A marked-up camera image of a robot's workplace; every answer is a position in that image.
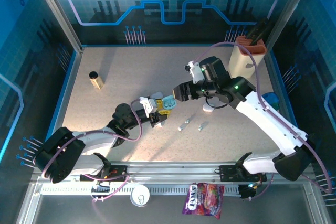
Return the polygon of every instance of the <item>orange container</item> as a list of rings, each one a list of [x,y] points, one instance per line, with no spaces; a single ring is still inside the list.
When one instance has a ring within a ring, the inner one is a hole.
[[[267,49],[262,39],[253,46],[250,46],[251,42],[252,40],[246,39],[245,36],[239,36],[236,38],[236,43],[244,46],[252,54],[258,66],[264,58]],[[232,78],[237,76],[250,78],[256,70],[249,55],[237,46],[234,46],[232,50],[228,68]]]

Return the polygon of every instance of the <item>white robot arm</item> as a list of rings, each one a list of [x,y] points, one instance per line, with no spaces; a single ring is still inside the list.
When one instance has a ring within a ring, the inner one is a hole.
[[[194,62],[192,67],[189,64],[185,69],[190,72],[193,80],[174,88],[177,100],[218,97],[221,102],[229,104],[255,122],[279,147],[273,153],[245,154],[236,164],[242,177],[258,173],[279,173],[288,180],[296,180],[301,175],[310,164],[312,155],[298,138],[301,137],[314,146],[306,132],[288,122],[264,99],[262,101],[266,108],[262,106],[256,88],[243,77],[232,79],[217,57],[206,58],[199,64]],[[271,114],[280,118],[284,125]]]

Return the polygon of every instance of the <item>purple package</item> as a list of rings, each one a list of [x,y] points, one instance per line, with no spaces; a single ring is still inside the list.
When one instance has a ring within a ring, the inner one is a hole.
[[[220,219],[224,186],[199,183],[189,187],[182,214],[215,216]]]

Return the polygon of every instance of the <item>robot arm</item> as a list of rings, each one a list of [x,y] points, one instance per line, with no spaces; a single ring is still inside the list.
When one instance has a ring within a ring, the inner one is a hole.
[[[255,122],[279,147],[279,150],[273,153],[245,154],[236,164],[238,172],[243,177],[257,173],[279,173],[288,180],[296,180],[301,175],[311,163],[312,155],[297,137],[301,136],[314,146],[306,132],[288,122],[265,100],[263,100],[266,105],[264,109],[258,100],[255,87],[243,77],[232,79],[220,59],[209,57],[199,64],[194,62],[192,68],[190,64],[185,68],[191,72],[193,81],[174,88],[177,100],[218,97],[221,102],[229,104]],[[268,110],[280,117],[296,132],[296,135],[271,116]]]
[[[137,116],[141,123],[149,122],[152,127],[165,121],[175,106],[176,102],[172,97],[164,99],[140,98],[144,109],[137,110]],[[37,150],[33,157],[33,163],[44,171],[47,163],[55,153],[70,139],[81,136],[71,142],[56,157],[52,164],[44,172],[52,183],[58,183],[67,176],[89,174],[104,178],[111,173],[112,166],[98,150],[121,145],[125,140],[114,136],[114,133],[128,137],[127,130],[138,125],[138,122],[128,104],[120,104],[112,115],[112,120],[97,133],[85,135],[85,132],[72,132],[66,127],[59,128],[47,141]]]

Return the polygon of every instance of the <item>glass panel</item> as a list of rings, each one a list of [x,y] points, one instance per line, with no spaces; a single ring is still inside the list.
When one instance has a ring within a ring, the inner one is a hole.
[[[45,0],[0,6],[0,209],[15,223],[37,147],[23,138],[45,140],[73,49]]]
[[[316,135],[318,154],[334,177],[336,0],[301,0],[274,53],[297,123],[308,134]],[[333,211],[334,198],[334,194],[324,197]]]
[[[287,0],[59,0],[83,44],[234,41]]]

